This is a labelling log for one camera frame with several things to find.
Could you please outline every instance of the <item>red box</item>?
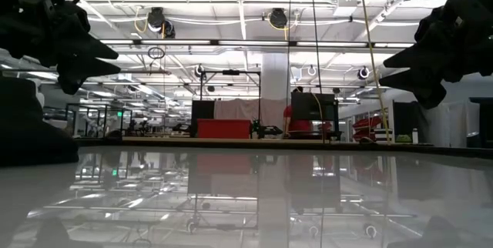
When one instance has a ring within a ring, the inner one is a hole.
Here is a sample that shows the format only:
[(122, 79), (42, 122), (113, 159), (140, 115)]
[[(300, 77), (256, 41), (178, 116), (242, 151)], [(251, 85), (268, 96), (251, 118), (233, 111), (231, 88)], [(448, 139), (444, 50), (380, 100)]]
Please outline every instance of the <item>red box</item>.
[(249, 139), (249, 120), (198, 119), (199, 138)]

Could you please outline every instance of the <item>person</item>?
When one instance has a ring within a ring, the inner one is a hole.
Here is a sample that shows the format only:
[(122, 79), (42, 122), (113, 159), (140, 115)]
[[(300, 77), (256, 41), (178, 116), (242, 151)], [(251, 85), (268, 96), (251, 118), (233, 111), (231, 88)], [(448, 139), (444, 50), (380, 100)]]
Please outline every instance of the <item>person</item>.
[[(295, 92), (303, 92), (303, 87), (298, 86), (293, 90)], [(313, 130), (313, 126), (311, 121), (309, 120), (292, 120), (291, 116), (293, 114), (293, 108), (291, 105), (288, 105), (284, 110), (284, 137), (289, 137), (290, 132), (294, 131), (303, 131), (303, 132), (311, 132)]]

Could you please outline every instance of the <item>monitor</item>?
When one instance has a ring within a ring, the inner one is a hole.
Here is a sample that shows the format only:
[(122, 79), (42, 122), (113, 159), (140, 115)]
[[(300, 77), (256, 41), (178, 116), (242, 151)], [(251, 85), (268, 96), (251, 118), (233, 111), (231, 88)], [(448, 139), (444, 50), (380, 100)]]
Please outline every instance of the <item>monitor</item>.
[(337, 117), (335, 111), (338, 108), (338, 103), (333, 94), (293, 92), (291, 93), (291, 106), (293, 110), (291, 118), (293, 120), (334, 121)]

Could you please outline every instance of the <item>reflective floor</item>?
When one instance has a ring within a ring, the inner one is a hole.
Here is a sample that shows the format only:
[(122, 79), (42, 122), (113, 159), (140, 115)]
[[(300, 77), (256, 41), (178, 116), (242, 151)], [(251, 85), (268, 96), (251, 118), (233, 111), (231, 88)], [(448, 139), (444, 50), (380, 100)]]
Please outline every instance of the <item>reflective floor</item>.
[(493, 247), (493, 162), (92, 147), (2, 169), (0, 247)]

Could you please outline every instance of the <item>red shirt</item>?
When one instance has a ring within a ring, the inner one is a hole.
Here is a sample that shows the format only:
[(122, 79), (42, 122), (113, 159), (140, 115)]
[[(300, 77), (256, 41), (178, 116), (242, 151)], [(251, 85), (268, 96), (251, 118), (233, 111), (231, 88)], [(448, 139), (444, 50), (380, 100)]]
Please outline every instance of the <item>red shirt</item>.
[[(287, 106), (286, 109), (284, 110), (284, 118), (291, 118), (293, 114), (293, 109), (291, 106)], [(313, 131), (313, 126), (311, 125), (311, 121), (309, 120), (293, 120), (291, 119), (290, 122), (290, 127), (288, 128), (289, 132), (293, 131), (304, 131), (304, 132), (311, 132)]]

